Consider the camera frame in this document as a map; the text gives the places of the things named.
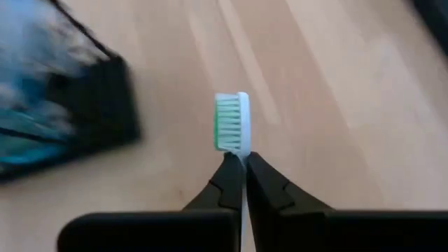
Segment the wooden floor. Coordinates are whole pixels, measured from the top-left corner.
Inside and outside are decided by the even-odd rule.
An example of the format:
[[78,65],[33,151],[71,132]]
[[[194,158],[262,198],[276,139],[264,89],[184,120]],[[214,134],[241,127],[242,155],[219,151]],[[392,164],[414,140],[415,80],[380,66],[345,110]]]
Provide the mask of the wooden floor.
[[405,1],[67,2],[132,67],[146,139],[1,186],[0,251],[54,251],[92,211],[181,209],[222,160],[215,92],[248,92],[253,149],[329,205],[448,209],[448,68]]

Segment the white toothbrush head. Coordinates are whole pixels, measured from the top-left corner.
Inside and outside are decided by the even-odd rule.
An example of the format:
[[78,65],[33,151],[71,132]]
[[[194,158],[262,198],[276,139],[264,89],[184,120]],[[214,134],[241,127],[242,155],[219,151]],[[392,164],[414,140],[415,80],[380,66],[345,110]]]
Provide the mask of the white toothbrush head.
[[214,142],[240,159],[251,153],[251,107],[245,92],[215,95]]

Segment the blurry blue object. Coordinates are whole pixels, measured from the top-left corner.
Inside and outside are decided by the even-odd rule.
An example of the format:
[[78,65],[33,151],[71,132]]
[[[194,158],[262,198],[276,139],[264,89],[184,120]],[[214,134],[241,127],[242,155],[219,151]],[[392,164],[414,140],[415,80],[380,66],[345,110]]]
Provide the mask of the blurry blue object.
[[[44,100],[48,73],[77,76],[82,64],[56,24],[63,20],[47,1],[0,2],[0,127],[54,139],[73,131],[67,116]],[[64,151],[62,145],[0,135],[0,163],[38,162]]]

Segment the light wood surface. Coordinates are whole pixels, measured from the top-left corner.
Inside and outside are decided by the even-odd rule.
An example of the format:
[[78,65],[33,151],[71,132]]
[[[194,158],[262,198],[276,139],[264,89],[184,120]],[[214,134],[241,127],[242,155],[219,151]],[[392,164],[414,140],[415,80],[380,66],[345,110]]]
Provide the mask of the light wood surface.
[[92,211],[181,209],[222,160],[215,92],[248,92],[253,149],[329,205],[448,209],[448,68],[405,1],[67,3],[129,62],[145,141],[1,186],[0,251],[54,251]]

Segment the blue and black object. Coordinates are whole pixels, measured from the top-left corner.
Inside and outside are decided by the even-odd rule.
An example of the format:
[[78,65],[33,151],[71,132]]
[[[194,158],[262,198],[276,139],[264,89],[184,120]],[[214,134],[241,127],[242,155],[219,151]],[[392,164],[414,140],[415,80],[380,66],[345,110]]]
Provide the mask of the blue and black object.
[[102,51],[80,78],[53,74],[45,99],[59,104],[71,114],[76,133],[66,139],[30,134],[0,125],[0,134],[27,139],[46,146],[59,146],[57,152],[36,150],[0,161],[0,181],[9,181],[32,172],[137,141],[141,137],[130,73],[125,60],[95,39],[73,19],[59,1],[51,0],[70,23]]
[[305,192],[259,154],[224,161],[182,211],[94,213],[61,231],[59,252],[241,251],[242,182],[256,250],[447,251],[446,211],[341,211]]

